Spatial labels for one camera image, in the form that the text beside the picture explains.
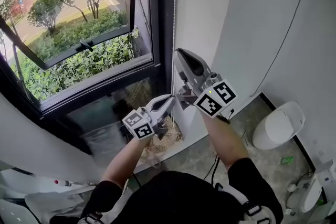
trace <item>cable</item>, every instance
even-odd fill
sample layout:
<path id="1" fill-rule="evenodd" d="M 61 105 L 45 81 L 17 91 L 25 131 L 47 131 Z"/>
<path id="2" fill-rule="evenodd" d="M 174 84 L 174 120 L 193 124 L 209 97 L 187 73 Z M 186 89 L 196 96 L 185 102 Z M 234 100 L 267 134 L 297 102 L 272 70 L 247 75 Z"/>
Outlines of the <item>cable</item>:
<path id="1" fill-rule="evenodd" d="M 309 174 L 312 174 L 312 173 L 313 173 L 312 171 L 306 172 L 304 175 L 302 175 L 302 176 L 299 178 L 299 180 L 296 182 L 295 185 L 298 185 L 299 182 L 301 181 L 301 179 L 303 179 L 306 175 L 309 175 Z"/>
<path id="2" fill-rule="evenodd" d="M 281 50 L 283 44 L 285 43 L 285 40 L 286 40 L 287 35 L 288 35 L 288 33 L 289 33 L 289 30 L 290 30 L 290 28 L 291 28 L 291 26 L 292 26 L 292 24 L 293 24 L 293 21 L 294 21 L 296 12 L 297 12 L 297 10 L 298 10 L 298 8 L 299 8 L 300 2 L 301 2 L 301 0 L 299 0 L 298 5 L 296 6 L 296 9 L 295 9 L 295 11 L 294 11 L 294 15 L 293 15 L 292 21 L 291 21 L 290 24 L 289 24 L 289 27 L 288 27 L 287 32 L 286 32 L 286 34 L 285 34 L 285 37 L 284 37 L 283 40 L 282 40 L 282 43 L 281 43 L 281 45 L 280 45 L 280 48 L 279 48 L 277 54 L 275 55 L 273 62 L 272 62 L 271 65 L 269 66 L 269 68 L 268 68 L 268 70 L 267 70 L 267 72 L 266 72 L 266 74 L 265 74 L 263 80 L 261 81 L 261 83 L 260 83 L 259 86 L 257 87 L 256 91 L 255 91 L 252 95 L 250 95 L 250 97 L 254 96 L 254 95 L 256 94 L 256 92 L 259 90 L 259 88 L 260 88 L 261 84 L 264 82 L 264 80 L 265 80 L 265 78 L 266 78 L 266 76 L 267 76 L 269 70 L 271 69 L 272 65 L 274 64 L 275 60 L 277 59 L 277 57 L 278 57 L 278 55 L 279 55 L 279 52 L 280 52 L 280 50 Z"/>
<path id="3" fill-rule="evenodd" d="M 216 161 L 217 161 L 217 157 L 218 157 L 218 155 L 216 155 L 216 157 L 215 157 L 215 161 L 214 161 L 214 164 L 211 166 L 211 168 L 210 168 L 209 172 L 206 174 L 206 176 L 203 178 L 203 180 L 205 180 L 205 179 L 208 177 L 208 175 L 210 174 L 210 172 L 211 172 L 212 168 L 215 166 L 215 164 L 216 164 Z"/>
<path id="4" fill-rule="evenodd" d="M 245 140 L 245 142 L 246 142 L 246 145 L 247 145 L 247 140 L 246 140 L 246 138 L 245 138 L 245 133 L 246 133 L 246 129 L 244 130 L 244 133 L 243 133 L 243 135 L 241 136 L 240 139 L 244 138 L 244 140 Z"/>
<path id="5" fill-rule="evenodd" d="M 132 176 L 134 177 L 135 181 L 138 183 L 139 188 L 141 188 L 140 181 L 139 181 L 138 178 L 136 177 L 135 173 L 132 173 Z"/>
<path id="6" fill-rule="evenodd" d="M 172 54 L 172 85 L 171 85 L 172 95 L 174 95 L 174 91 L 175 91 L 175 72 L 174 72 L 175 71 L 174 69 L 175 34 L 176 34 L 176 0 L 174 0 L 174 7 L 173 7 L 173 40 L 172 40 L 173 54 Z"/>
<path id="7" fill-rule="evenodd" d="M 214 186 L 214 176 L 215 176 L 218 164 L 219 164 L 219 157 L 217 159 L 215 169 L 213 170 L 212 175 L 211 175 L 211 186 Z"/>
<path id="8" fill-rule="evenodd" d="M 303 179 L 306 175 L 309 175 L 309 174 L 312 174 L 312 173 L 313 173 L 312 171 L 309 171 L 309 172 L 306 172 L 305 174 L 303 174 L 303 175 L 299 178 L 299 180 L 296 181 L 295 185 L 298 185 L 298 184 L 300 183 L 301 179 Z M 290 207 L 288 206 L 288 204 L 287 204 L 287 202 L 288 202 L 288 200 L 289 200 L 289 197 L 287 198 L 287 200 L 286 200 L 286 202 L 285 202 L 285 206 L 286 206 L 286 208 L 292 209 L 292 208 L 290 208 Z"/>
<path id="9" fill-rule="evenodd" d="M 231 109 L 231 114 L 230 114 L 229 118 L 227 119 L 228 121 L 230 120 L 230 118 L 231 118 L 231 116 L 232 116 L 232 114 L 233 114 L 234 112 L 235 112 L 235 111 L 234 111 L 233 109 Z"/>

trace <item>black shirt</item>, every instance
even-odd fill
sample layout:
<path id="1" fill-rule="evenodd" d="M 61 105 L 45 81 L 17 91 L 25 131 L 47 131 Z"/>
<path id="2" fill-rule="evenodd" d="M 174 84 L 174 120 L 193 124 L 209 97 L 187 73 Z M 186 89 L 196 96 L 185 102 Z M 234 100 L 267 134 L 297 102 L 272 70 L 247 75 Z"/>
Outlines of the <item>black shirt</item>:
<path id="1" fill-rule="evenodd" d="M 282 208 L 272 188 L 249 158 L 238 160 L 229 171 L 229 184 L 250 201 L 270 208 L 277 220 Z M 111 210 L 122 194 L 114 183 L 103 181 L 93 190 L 82 217 L 91 212 Z M 187 220 L 237 223 L 243 208 L 230 194 L 215 190 L 211 184 L 190 174 L 161 172 L 132 194 L 114 223 L 159 223 Z"/>

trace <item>black cable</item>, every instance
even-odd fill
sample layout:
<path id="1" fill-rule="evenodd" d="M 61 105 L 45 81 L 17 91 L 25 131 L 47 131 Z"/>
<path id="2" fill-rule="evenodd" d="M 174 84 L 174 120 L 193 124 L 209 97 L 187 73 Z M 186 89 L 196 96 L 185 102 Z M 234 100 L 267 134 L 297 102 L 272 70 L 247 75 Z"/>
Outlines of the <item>black cable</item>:
<path id="1" fill-rule="evenodd" d="M 214 176 L 215 176 L 215 172 L 216 172 L 216 170 L 217 170 L 218 164 L 219 164 L 219 157 L 218 157 L 218 159 L 217 159 L 215 169 L 213 170 L 213 172 L 212 172 L 212 176 L 211 176 L 211 185 L 212 185 L 212 186 L 214 186 Z"/>
<path id="2" fill-rule="evenodd" d="M 228 121 L 230 120 L 230 118 L 231 118 L 233 112 L 235 112 L 235 111 L 232 109 L 232 110 L 231 110 L 231 114 L 230 114 L 229 118 L 227 119 Z"/>
<path id="3" fill-rule="evenodd" d="M 211 172 L 212 168 L 215 166 L 215 164 L 216 164 L 216 161 L 217 161 L 217 157 L 218 157 L 218 155 L 216 155 L 216 157 L 215 157 L 215 161 L 214 161 L 214 164 L 211 166 L 211 168 L 210 168 L 209 172 L 206 174 L 206 176 L 203 178 L 203 180 L 205 180 L 205 179 L 208 177 L 208 175 L 210 174 L 210 172 Z"/>
<path id="4" fill-rule="evenodd" d="M 263 80 L 262 80 L 261 83 L 259 84 L 257 90 L 256 90 L 252 95 L 250 95 L 250 97 L 254 96 L 254 95 L 256 94 L 256 92 L 259 90 L 259 88 L 260 88 L 261 84 L 264 82 L 264 80 L 265 80 L 265 78 L 266 78 L 266 76 L 267 76 L 269 70 L 271 69 L 272 65 L 274 64 L 275 60 L 277 59 L 278 54 L 279 54 L 279 52 L 280 52 L 280 50 L 281 50 L 283 44 L 285 43 L 285 40 L 286 40 L 287 35 L 288 35 L 288 33 L 289 33 L 289 30 L 290 30 L 290 28 L 291 28 L 291 26 L 292 26 L 292 24 L 293 24 L 293 21 L 294 21 L 295 15 L 296 15 L 296 11 L 297 11 L 298 8 L 299 8 L 300 2 L 301 2 L 301 0 L 299 0 L 298 5 L 296 6 L 296 9 L 295 9 L 295 12 L 294 12 L 292 21 L 291 21 L 290 24 L 289 24 L 288 30 L 287 30 L 287 32 L 286 32 L 286 34 L 285 34 L 285 37 L 284 37 L 283 40 L 282 40 L 282 43 L 281 43 L 281 45 L 280 45 L 280 48 L 279 48 L 277 54 L 276 54 L 275 57 L 274 57 L 273 62 L 272 62 L 271 65 L 269 66 L 269 68 L 268 68 L 268 70 L 267 70 L 267 72 L 266 72 L 266 74 L 265 74 Z"/>
<path id="5" fill-rule="evenodd" d="M 296 182 L 295 185 L 298 185 L 299 182 L 301 181 L 301 179 L 303 179 L 306 175 L 309 175 L 309 174 L 312 174 L 312 173 L 313 173 L 312 171 L 306 172 L 304 175 L 302 175 L 302 176 L 299 178 L 299 180 Z"/>
<path id="6" fill-rule="evenodd" d="M 306 175 L 309 175 L 309 174 L 312 174 L 312 173 L 313 173 L 312 171 L 309 171 L 309 172 L 306 172 L 305 174 L 303 174 L 303 175 L 299 178 L 299 180 L 296 181 L 295 185 L 298 185 L 298 184 L 300 183 L 301 179 L 303 179 Z M 288 205 L 287 205 L 287 202 L 288 202 L 289 197 L 287 198 L 287 200 L 286 200 L 286 202 L 285 202 L 285 206 L 286 206 L 286 208 L 292 209 L 292 208 L 288 207 Z"/>
<path id="7" fill-rule="evenodd" d="M 132 173 L 132 176 L 134 177 L 135 181 L 138 183 L 139 188 L 141 188 L 140 181 L 139 181 L 138 178 L 136 177 L 135 173 Z"/>

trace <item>hedge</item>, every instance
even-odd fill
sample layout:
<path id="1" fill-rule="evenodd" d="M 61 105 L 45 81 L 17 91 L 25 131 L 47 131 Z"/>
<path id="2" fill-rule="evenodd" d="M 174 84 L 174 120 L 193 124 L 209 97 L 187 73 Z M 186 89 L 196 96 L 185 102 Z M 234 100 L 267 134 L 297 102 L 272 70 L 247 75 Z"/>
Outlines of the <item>hedge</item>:
<path id="1" fill-rule="evenodd" d="M 98 37 L 125 26 L 126 23 L 125 12 L 112 12 L 106 8 L 100 11 L 99 19 L 85 22 L 82 18 L 78 18 L 60 23 L 52 35 L 46 31 L 28 46 L 42 61 L 47 61 L 69 49 L 73 44 L 77 44 L 80 40 Z"/>
<path id="2" fill-rule="evenodd" d="M 101 21 L 93 20 L 85 24 L 89 29 L 82 24 L 75 25 L 74 28 L 81 29 L 81 34 L 84 33 L 90 35 L 92 29 L 97 29 L 97 25 L 101 26 Z M 59 33 L 62 33 L 60 39 L 63 37 L 70 37 L 75 40 L 76 35 L 73 33 L 73 28 L 71 27 L 63 28 Z M 25 85 L 39 101 L 46 100 L 48 97 L 79 81 L 133 59 L 133 43 L 136 43 L 138 38 L 139 31 L 135 29 L 132 34 L 126 34 L 105 41 L 94 46 L 93 52 L 90 52 L 89 50 L 82 51 L 46 71 L 41 70 L 19 51 L 19 63 L 22 69 Z M 43 47 L 41 45 L 38 45 L 38 48 L 43 52 Z M 56 51 L 59 50 L 58 47 L 55 47 L 55 43 L 52 46 L 47 43 L 45 50 L 48 53 L 54 53 L 52 49 L 55 49 Z M 15 64 L 12 64 L 11 68 L 17 74 Z"/>

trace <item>window handle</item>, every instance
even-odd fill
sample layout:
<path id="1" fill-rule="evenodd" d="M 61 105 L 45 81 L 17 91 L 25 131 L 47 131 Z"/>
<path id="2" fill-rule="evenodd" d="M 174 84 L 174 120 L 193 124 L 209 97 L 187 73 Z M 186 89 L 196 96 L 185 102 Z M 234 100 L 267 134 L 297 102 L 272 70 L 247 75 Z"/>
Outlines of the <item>window handle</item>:
<path id="1" fill-rule="evenodd" d="M 76 50 L 79 50 L 81 47 L 86 47 L 88 50 L 93 51 L 93 48 L 85 41 L 80 41 L 80 45 L 76 47 Z"/>

